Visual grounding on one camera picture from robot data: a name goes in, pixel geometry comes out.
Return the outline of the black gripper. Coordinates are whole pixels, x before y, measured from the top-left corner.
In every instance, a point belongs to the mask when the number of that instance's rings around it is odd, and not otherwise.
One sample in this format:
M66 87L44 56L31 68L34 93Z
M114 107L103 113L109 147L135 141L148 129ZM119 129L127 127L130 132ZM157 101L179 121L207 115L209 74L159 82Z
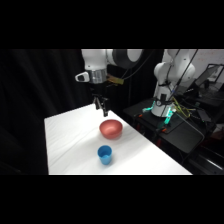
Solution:
M103 110L104 117L108 116L108 99L105 98L107 95L107 84L106 83L100 83L100 84L91 84L90 85L91 93L94 96L93 103L96 106L96 110L101 109ZM98 97L102 97L102 102L100 105L100 101Z

